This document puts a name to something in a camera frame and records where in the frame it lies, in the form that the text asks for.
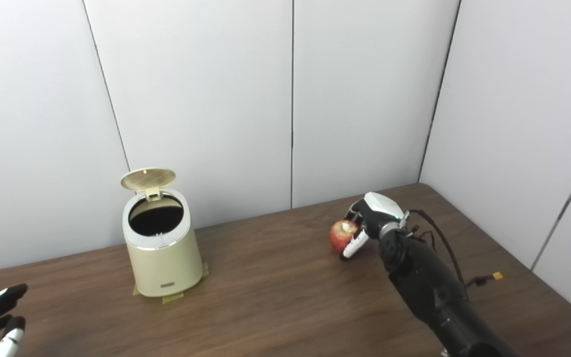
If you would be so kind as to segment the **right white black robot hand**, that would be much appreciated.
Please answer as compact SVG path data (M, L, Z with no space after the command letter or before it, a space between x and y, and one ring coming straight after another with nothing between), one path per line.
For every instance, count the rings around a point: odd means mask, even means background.
M350 260L370 239L379 240L392 230L405 229L408 213L382 194L368 192L351 205L345 221L356 225L356 232L340 253L340 260Z

